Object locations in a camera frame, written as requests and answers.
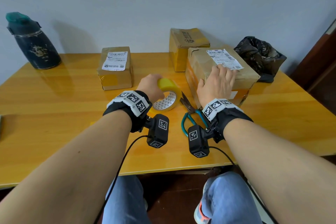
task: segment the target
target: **tape roll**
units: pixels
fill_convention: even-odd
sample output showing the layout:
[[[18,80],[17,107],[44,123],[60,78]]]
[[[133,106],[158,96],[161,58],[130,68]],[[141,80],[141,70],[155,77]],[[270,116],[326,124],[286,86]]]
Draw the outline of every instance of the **tape roll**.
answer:
[[[153,103],[153,106],[149,111],[154,114],[167,112],[173,109],[182,96],[180,88],[170,79],[159,79],[157,85],[163,92],[169,92],[169,94],[164,99]]]

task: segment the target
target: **black cable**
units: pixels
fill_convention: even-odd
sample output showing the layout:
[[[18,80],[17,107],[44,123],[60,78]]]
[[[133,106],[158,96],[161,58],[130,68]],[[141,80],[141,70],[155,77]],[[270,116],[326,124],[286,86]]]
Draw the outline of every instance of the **black cable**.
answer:
[[[232,163],[232,165],[234,167],[237,167],[237,165],[235,163],[233,163],[232,159],[224,151],[222,151],[221,149],[219,149],[217,147],[214,147],[214,146],[209,146],[209,148],[213,148],[213,149],[219,150],[221,153],[223,153],[229,159],[229,161]],[[247,186],[249,187],[249,189],[251,190],[251,192],[253,193],[253,195],[255,196],[255,198],[258,200],[259,204],[265,210],[265,212],[270,217],[270,219],[274,222],[274,224],[279,224],[275,220],[275,218],[273,217],[273,215],[270,213],[270,211],[266,208],[266,206],[262,203],[262,201],[260,200],[260,198],[258,197],[258,195],[254,192],[254,189],[251,187],[251,185],[249,184],[249,182],[247,180],[245,182],[246,182]]]
[[[139,137],[138,137],[137,139],[135,139],[135,140],[133,141],[133,143],[131,143],[131,145],[128,147],[128,149],[127,149],[127,151],[126,151],[126,153],[125,153],[125,155],[124,155],[124,158],[123,158],[123,160],[121,161],[121,164],[120,164],[120,167],[119,167],[119,169],[118,169],[118,171],[117,171],[117,174],[115,175],[115,178],[114,178],[113,184],[112,184],[112,186],[111,186],[111,189],[110,189],[110,191],[109,191],[109,193],[108,193],[108,195],[107,195],[107,197],[106,197],[106,199],[105,199],[105,202],[104,202],[103,206],[101,207],[101,209],[100,209],[100,211],[99,211],[99,213],[98,213],[98,215],[97,215],[97,217],[96,217],[96,219],[95,219],[95,221],[94,221],[94,224],[97,224],[97,223],[98,223],[98,221],[99,221],[99,219],[100,219],[100,216],[102,215],[102,213],[103,213],[103,211],[104,211],[104,208],[105,208],[105,206],[106,206],[106,203],[107,203],[108,199],[110,198],[110,195],[111,195],[111,193],[112,193],[112,190],[113,190],[113,188],[114,188],[114,185],[115,185],[115,183],[116,183],[116,181],[117,181],[117,178],[118,178],[118,175],[119,175],[121,166],[122,166],[123,163],[124,163],[124,160],[125,160],[125,158],[126,158],[126,155],[128,154],[128,152],[129,152],[129,150],[131,149],[132,145],[133,145],[137,140],[139,140],[139,139],[142,138],[142,137],[149,137],[149,136],[139,136]]]

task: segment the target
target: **person's right arm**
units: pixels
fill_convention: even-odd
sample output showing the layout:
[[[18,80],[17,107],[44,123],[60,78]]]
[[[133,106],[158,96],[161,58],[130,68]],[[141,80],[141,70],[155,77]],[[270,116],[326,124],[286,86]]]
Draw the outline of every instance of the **person's right arm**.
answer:
[[[235,72],[214,68],[200,82],[202,106],[228,98]],[[334,223],[336,166],[248,120],[234,119],[224,137],[241,170],[279,223]]]

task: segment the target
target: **person's left hand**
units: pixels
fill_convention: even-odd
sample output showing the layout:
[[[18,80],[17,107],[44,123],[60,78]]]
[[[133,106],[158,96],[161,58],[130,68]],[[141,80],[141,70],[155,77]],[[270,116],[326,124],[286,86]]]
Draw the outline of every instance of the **person's left hand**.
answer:
[[[165,94],[163,94],[162,90],[158,87],[158,79],[161,78],[161,74],[149,74],[141,79],[137,90],[146,93],[149,101],[152,103],[155,103],[159,99],[164,99]]]

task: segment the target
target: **teal scissors handle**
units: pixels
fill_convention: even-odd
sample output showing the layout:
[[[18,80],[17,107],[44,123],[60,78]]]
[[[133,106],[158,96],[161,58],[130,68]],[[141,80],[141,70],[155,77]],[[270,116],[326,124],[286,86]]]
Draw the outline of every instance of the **teal scissors handle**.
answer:
[[[200,112],[199,110],[196,110],[195,113],[197,113],[197,114],[201,117],[203,123],[205,124],[205,127],[207,128],[208,125],[207,125],[207,123],[205,122],[205,120],[204,120],[204,118],[203,118],[201,112]],[[183,133],[184,133],[186,136],[188,136],[188,132],[186,131],[186,129],[185,129],[185,127],[184,127],[184,122],[186,121],[187,118],[191,121],[191,123],[192,123],[193,125],[196,125],[195,120],[191,117],[191,115],[190,115],[189,113],[186,112],[185,115],[183,116],[183,118],[182,118],[182,122],[181,122],[182,131],[183,131]]]

